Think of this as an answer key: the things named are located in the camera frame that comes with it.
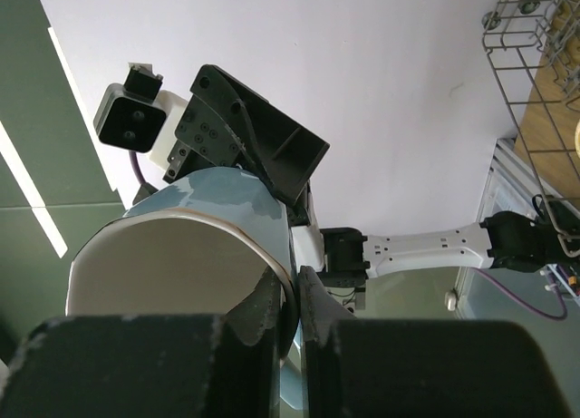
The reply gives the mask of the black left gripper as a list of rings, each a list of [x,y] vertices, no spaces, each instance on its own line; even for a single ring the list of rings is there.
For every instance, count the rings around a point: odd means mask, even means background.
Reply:
[[[240,168],[286,205],[296,204],[329,143],[214,64],[201,66],[190,91],[163,180]]]

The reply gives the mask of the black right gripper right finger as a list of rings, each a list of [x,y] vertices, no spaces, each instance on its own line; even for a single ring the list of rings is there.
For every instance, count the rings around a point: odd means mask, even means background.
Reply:
[[[568,417],[543,352],[504,321],[369,319],[298,276],[310,417]]]

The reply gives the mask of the light blue mug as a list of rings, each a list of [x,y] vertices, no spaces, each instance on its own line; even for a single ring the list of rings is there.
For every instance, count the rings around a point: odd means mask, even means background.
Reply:
[[[280,375],[298,325],[285,206],[256,176],[199,170],[101,228],[71,264],[72,316],[223,316],[271,269],[281,287]]]

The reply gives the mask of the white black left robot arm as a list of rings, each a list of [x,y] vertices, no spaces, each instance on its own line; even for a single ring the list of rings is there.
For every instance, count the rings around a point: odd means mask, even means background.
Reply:
[[[213,64],[201,67],[191,95],[162,92],[160,138],[167,182],[197,170],[240,168],[286,207],[295,262],[329,287],[360,287],[391,273],[429,267],[506,268],[533,273],[563,265],[566,254],[548,214],[496,213],[461,228],[408,236],[320,228],[310,177],[329,146],[258,93]]]

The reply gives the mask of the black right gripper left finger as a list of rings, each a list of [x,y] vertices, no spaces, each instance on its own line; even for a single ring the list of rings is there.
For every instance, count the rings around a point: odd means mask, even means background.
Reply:
[[[4,417],[276,417],[281,287],[267,269],[223,316],[49,319],[17,348]]]

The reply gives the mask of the cream floral tall mug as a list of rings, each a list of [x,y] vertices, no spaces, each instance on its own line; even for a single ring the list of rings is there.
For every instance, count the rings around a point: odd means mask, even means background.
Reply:
[[[578,121],[575,127],[575,135],[574,135],[574,143],[575,143],[575,153],[580,157],[580,121]]]

